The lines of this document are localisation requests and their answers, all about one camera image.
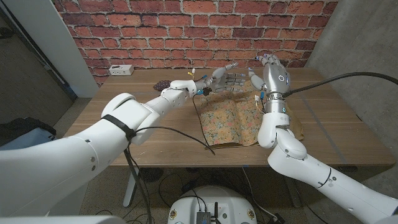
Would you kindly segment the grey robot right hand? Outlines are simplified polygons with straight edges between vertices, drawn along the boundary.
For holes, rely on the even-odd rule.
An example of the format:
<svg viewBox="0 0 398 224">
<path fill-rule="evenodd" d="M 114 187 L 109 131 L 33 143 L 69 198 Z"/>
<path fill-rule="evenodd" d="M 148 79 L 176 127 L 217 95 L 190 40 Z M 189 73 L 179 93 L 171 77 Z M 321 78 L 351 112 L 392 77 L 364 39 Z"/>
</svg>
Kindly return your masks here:
<svg viewBox="0 0 398 224">
<path fill-rule="evenodd" d="M 264 69 L 261 78 L 255 74 L 253 69 L 248 68 L 248 75 L 254 89 L 265 91 L 266 96 L 287 93 L 290 88 L 290 74 L 277 56 L 264 54 L 263 56 L 256 56 L 256 60 L 262 63 Z"/>
</svg>

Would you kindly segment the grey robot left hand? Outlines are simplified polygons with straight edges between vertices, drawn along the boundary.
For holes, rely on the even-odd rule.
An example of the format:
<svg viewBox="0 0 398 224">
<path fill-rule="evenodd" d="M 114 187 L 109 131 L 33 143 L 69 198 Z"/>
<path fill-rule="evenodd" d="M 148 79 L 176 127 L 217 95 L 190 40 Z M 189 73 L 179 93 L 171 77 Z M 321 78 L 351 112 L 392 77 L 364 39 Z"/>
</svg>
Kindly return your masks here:
<svg viewBox="0 0 398 224">
<path fill-rule="evenodd" d="M 245 74 L 242 73 L 228 73 L 228 70 L 236 68 L 238 62 L 234 62 L 224 67 L 217 68 L 210 77 L 196 81 L 197 90 L 201 90 L 203 94 L 218 93 L 222 91 L 243 92 L 243 85 L 245 83 Z"/>
</svg>

